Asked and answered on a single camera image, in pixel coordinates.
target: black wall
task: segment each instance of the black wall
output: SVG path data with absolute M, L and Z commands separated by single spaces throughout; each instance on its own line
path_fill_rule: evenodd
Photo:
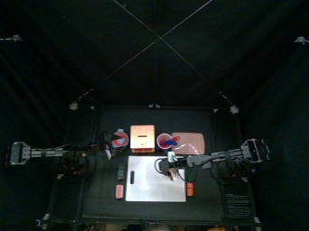
M 35 230 L 55 176 L 52 162 L 4 169 L 2 151 L 13 142 L 31 147 L 63 144 L 68 106 L 51 88 L 31 54 L 8 42 L 0 46 L 0 230 Z
M 309 230 L 307 67 L 309 46 L 299 45 L 241 113 L 246 138 L 265 138 L 270 148 L 253 189 L 265 231 Z

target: red object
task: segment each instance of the red object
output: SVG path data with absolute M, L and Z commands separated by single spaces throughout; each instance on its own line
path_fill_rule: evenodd
M 123 199 L 123 185 L 116 185 L 116 199 Z
M 192 183 L 187 183 L 187 196 L 192 197 Z

